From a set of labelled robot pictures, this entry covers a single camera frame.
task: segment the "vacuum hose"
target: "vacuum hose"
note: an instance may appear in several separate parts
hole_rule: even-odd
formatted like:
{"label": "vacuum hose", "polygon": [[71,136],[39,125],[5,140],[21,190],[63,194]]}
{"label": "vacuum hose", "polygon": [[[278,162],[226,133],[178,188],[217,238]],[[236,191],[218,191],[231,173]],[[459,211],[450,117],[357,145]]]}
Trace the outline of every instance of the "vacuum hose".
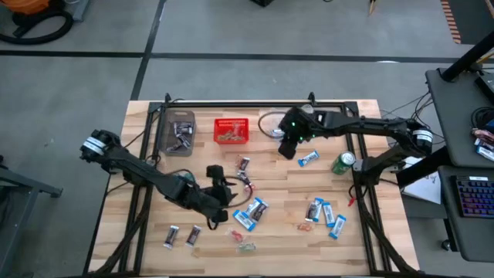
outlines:
{"label": "vacuum hose", "polygon": [[[60,27],[55,32],[37,38],[27,38],[27,39],[22,38],[29,30],[31,30],[34,26],[38,25],[40,22],[56,16],[62,16],[63,18],[65,18],[65,23],[62,25],[62,27]],[[12,20],[16,25],[19,26],[14,31],[13,33],[14,36],[11,37],[0,34],[0,41],[8,42],[16,45],[24,45],[24,46],[52,42],[58,38],[61,38],[66,33],[69,32],[69,30],[72,28],[72,25],[74,23],[72,15],[70,15],[68,12],[64,11],[62,8],[51,8],[51,7],[47,8],[45,11],[38,12],[32,15],[15,13],[12,16]]]}

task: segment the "black floor stripe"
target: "black floor stripe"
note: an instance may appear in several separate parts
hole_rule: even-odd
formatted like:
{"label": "black floor stripe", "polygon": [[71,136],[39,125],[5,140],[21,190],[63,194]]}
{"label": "black floor stripe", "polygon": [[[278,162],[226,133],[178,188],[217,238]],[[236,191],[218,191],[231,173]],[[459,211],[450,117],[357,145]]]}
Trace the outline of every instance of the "black floor stripe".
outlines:
{"label": "black floor stripe", "polygon": [[0,50],[0,56],[37,56],[37,57],[86,57],[86,58],[141,58],[144,53],[87,52],[87,51],[32,51]]}
{"label": "black floor stripe", "polygon": [[161,16],[164,14],[164,3],[166,1],[167,0],[160,0],[157,5],[153,25],[151,26],[151,31],[149,32],[149,37],[147,38],[146,49],[144,50],[144,57],[140,61],[139,70],[137,71],[136,81],[134,83],[134,88],[132,88],[130,100],[139,99],[140,88],[142,88],[142,82],[144,81],[144,76],[146,75],[147,64],[149,63],[149,59],[151,58],[151,51],[153,51],[154,41],[156,40],[157,30],[160,27]]}
{"label": "black floor stripe", "polygon": [[152,59],[231,59],[269,61],[314,61],[314,62],[383,62],[397,63],[454,63],[453,57],[399,57],[399,56],[332,56],[290,54],[224,54],[224,53],[151,53]]}

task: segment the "black hose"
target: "black hose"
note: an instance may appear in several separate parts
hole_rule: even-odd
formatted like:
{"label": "black hose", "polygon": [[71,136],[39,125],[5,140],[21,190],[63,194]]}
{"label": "black hose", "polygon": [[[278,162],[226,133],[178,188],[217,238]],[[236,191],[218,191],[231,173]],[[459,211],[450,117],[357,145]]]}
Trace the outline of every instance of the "black hose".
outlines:
{"label": "black hose", "polygon": [[16,37],[0,34],[0,41],[8,42],[16,45],[31,46],[31,45],[38,45],[47,42],[52,42],[56,39],[59,39],[70,31],[74,23],[74,19],[72,18],[72,15],[63,10],[51,10],[46,12],[40,12],[39,14],[35,14],[35,15],[26,15],[25,19],[22,20],[24,24],[20,25],[20,29],[22,29],[22,34],[25,34],[34,26],[38,25],[40,22],[56,16],[62,16],[63,18],[65,18],[65,23],[63,23],[60,29],[56,30],[51,34],[40,36],[37,38],[28,38],[28,39],[23,39],[20,37],[16,38]]}

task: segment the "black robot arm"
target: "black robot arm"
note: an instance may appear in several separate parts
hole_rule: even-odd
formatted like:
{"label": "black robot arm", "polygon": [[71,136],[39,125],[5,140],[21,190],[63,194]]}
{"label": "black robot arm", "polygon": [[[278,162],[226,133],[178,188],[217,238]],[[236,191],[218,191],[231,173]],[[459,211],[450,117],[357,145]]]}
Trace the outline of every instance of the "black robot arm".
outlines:
{"label": "black robot arm", "polygon": [[195,181],[180,175],[163,174],[133,156],[122,147],[119,137],[109,131],[93,131],[80,150],[81,159],[96,162],[109,173],[120,169],[123,178],[133,185],[152,184],[168,201],[184,209],[193,209],[213,222],[228,220],[228,213],[224,208],[236,194],[232,194],[228,187],[230,184],[225,180],[221,166],[208,166],[207,176],[213,179],[213,186],[199,188]]}
{"label": "black robot arm", "polygon": [[296,146],[315,137],[335,137],[345,134],[368,134],[392,137],[397,144],[380,156],[357,161],[354,170],[367,184],[376,185],[382,171],[407,157],[421,158],[431,153],[432,132],[412,119],[377,119],[349,117],[341,112],[314,110],[310,105],[293,107],[279,123],[285,133],[278,149],[292,159]]}

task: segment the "white paper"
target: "white paper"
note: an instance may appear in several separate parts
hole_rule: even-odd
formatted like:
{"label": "white paper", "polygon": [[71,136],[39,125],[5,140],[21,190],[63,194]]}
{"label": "white paper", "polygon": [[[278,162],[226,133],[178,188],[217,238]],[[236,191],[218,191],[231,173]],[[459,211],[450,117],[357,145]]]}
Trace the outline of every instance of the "white paper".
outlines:
{"label": "white paper", "polygon": [[[421,158],[409,157],[405,159],[407,163],[405,168],[419,162]],[[425,201],[441,204],[441,180],[439,180],[438,172],[434,172],[426,177],[423,177],[409,186],[405,187],[403,194],[411,197],[419,198]]]}

